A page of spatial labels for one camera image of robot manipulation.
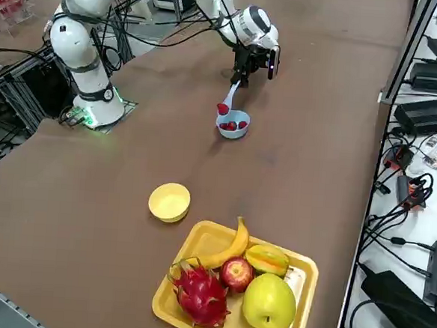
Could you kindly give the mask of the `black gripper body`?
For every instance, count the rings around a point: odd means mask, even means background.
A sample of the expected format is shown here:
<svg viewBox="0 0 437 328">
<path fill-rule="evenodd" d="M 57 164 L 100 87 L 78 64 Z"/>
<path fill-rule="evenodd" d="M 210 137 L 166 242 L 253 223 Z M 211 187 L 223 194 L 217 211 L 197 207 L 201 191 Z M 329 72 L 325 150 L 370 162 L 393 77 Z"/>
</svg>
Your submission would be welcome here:
<svg viewBox="0 0 437 328">
<path fill-rule="evenodd" d="M 233 48 L 234 73 L 250 75 L 260 68 L 267 68 L 269 63 L 269 50 L 259 46 L 239 46 Z"/>
</svg>

